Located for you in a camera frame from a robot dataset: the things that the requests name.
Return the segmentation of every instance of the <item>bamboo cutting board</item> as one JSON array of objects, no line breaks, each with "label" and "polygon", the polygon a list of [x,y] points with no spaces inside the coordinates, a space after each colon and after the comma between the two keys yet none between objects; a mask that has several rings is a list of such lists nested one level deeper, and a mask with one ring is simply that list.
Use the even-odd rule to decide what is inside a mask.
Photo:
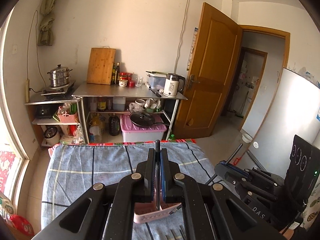
[{"label": "bamboo cutting board", "polygon": [[87,83],[110,85],[116,49],[91,48]]}]

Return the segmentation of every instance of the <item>checkered blanket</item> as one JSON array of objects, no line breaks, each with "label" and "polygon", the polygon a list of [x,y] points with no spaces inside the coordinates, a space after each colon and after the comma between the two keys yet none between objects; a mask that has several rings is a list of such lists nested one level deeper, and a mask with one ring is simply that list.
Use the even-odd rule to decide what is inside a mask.
[{"label": "checkered blanket", "polygon": [[[94,183],[105,185],[119,182],[135,172],[137,164],[147,160],[148,149],[155,143],[112,146],[58,145],[53,152],[44,181],[41,209],[41,228],[48,225]],[[205,183],[214,169],[198,145],[191,140],[164,142],[170,161],[179,164],[184,174]],[[133,225],[132,239],[180,238],[183,225],[182,210],[167,218]]]}]

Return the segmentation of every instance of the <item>light switch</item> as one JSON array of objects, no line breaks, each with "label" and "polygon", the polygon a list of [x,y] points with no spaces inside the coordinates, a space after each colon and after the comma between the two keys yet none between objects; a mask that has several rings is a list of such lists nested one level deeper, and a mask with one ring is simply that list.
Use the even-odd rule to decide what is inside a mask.
[{"label": "light switch", "polygon": [[13,45],[12,54],[17,54],[17,52],[18,52],[18,45]]}]

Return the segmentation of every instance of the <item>white refrigerator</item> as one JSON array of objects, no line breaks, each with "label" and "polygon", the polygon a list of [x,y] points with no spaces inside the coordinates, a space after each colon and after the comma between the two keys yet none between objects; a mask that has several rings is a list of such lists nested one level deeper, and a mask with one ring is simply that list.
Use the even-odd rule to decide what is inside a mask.
[{"label": "white refrigerator", "polygon": [[320,89],[297,73],[284,69],[269,113],[237,166],[241,169],[259,167],[285,178],[294,135],[310,143],[314,143],[318,135],[319,108]]}]

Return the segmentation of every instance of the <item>white kettle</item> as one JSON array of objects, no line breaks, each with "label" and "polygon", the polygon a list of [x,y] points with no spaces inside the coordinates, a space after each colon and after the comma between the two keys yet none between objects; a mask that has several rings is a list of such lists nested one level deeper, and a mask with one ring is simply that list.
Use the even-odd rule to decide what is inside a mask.
[{"label": "white kettle", "polygon": [[[167,79],[164,84],[163,94],[167,97],[175,97],[178,92],[182,92],[184,85],[186,83],[186,79],[183,76],[179,76],[177,74],[168,73]],[[179,80],[182,80],[182,87],[179,89]]]}]

